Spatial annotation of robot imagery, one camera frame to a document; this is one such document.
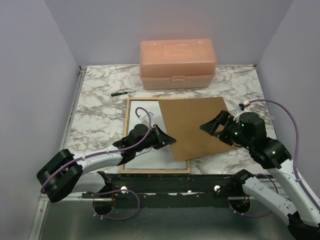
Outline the brown cardboard backing sheet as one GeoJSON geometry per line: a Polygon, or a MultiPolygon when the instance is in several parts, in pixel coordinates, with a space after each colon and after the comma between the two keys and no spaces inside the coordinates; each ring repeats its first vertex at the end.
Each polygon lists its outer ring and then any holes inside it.
{"type": "Polygon", "coordinates": [[[171,151],[174,160],[186,161],[237,150],[200,129],[227,106],[222,97],[160,99],[158,101],[166,132],[176,139],[171,151]]]}

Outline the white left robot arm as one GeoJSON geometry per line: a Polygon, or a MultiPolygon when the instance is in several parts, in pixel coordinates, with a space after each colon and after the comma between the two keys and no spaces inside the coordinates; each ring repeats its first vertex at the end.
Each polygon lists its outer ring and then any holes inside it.
{"type": "Polygon", "coordinates": [[[81,176],[104,167],[124,165],[144,149],[159,150],[176,141],[158,125],[140,123],[127,136],[103,150],[75,155],[62,149],[36,174],[40,192],[46,194],[50,202],[59,202],[72,193],[81,176]]]}

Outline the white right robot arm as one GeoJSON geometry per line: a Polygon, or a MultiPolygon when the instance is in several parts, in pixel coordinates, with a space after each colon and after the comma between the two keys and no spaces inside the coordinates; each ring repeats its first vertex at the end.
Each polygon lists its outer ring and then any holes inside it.
{"type": "Polygon", "coordinates": [[[296,240],[320,238],[320,199],[304,180],[299,180],[294,161],[279,141],[268,137],[265,122],[254,112],[233,116],[222,110],[214,119],[199,127],[227,145],[239,145],[276,180],[285,197],[265,186],[255,174],[243,169],[225,186],[214,188],[217,194],[232,192],[253,197],[276,214],[296,240]]]}

